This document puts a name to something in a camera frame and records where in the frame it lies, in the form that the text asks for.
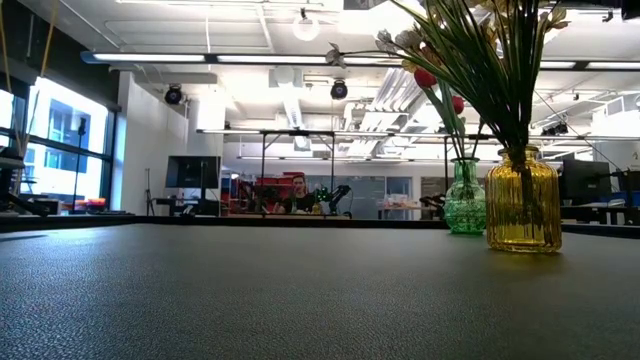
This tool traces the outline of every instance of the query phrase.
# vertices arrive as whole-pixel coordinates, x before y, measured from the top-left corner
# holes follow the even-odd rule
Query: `wall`
[[[222,156],[223,150],[223,135],[220,134],[198,134],[196,130],[200,127],[207,127],[208,120],[215,120],[212,122],[219,122],[222,120],[222,126],[224,126],[224,107],[222,107],[222,114],[212,111],[210,106],[202,106],[202,100],[189,101],[187,116],[189,120],[188,129],[188,141],[187,141],[187,154],[194,156]],[[199,189],[187,189],[186,194],[193,194],[200,196]],[[212,189],[206,193],[207,199],[217,200],[220,199],[220,187],[218,189]]]
[[[148,93],[134,81],[131,73],[120,74],[112,208],[137,215],[146,214],[145,169],[150,169],[152,197],[175,193],[164,188],[167,159],[187,151],[187,119]],[[156,214],[168,214],[155,206]]]

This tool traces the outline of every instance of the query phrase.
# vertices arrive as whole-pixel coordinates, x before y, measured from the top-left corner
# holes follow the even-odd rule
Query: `yellow glass vase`
[[[558,174],[538,148],[503,149],[486,177],[487,241],[497,250],[554,252],[562,246]]]

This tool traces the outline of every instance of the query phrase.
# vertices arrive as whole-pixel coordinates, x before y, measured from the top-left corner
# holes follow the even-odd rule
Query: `desk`
[[[175,216],[176,212],[183,211],[187,206],[191,205],[198,208],[200,213],[200,199],[182,199],[182,198],[153,198],[151,201],[155,201],[157,205],[169,206],[169,216]],[[183,205],[176,205],[176,202],[181,202]],[[209,200],[205,203],[205,212],[210,215],[217,216],[219,214],[220,202],[217,200]]]
[[[611,214],[611,225],[618,225],[618,214],[624,214],[625,223],[629,220],[638,224],[638,208],[633,208],[629,214],[626,207],[606,207],[606,206],[561,206],[560,213],[562,219],[572,219],[589,223],[597,221],[600,224],[607,224],[607,214]]]
[[[351,220],[345,215],[314,215],[314,214],[229,214],[225,217],[240,219],[292,219],[292,220]]]
[[[135,224],[3,234],[0,263],[8,359],[640,354],[633,239],[564,233],[549,256],[448,230]]]

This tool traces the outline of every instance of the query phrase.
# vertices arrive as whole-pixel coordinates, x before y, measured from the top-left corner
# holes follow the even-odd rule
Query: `man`
[[[282,205],[276,204],[274,212],[277,214],[295,214],[298,211],[310,213],[316,198],[313,194],[307,193],[307,182],[304,175],[296,175],[291,179],[293,181],[293,196],[285,199]]]

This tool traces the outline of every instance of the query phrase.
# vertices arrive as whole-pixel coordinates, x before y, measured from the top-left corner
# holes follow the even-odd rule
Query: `security camera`
[[[344,80],[336,80],[333,82],[333,86],[331,87],[331,98],[333,100],[342,100],[347,97],[347,85],[345,85]]]
[[[169,90],[167,90],[167,93],[164,95],[164,101],[166,101],[169,105],[180,104],[180,101],[182,101],[182,85],[169,85]]]

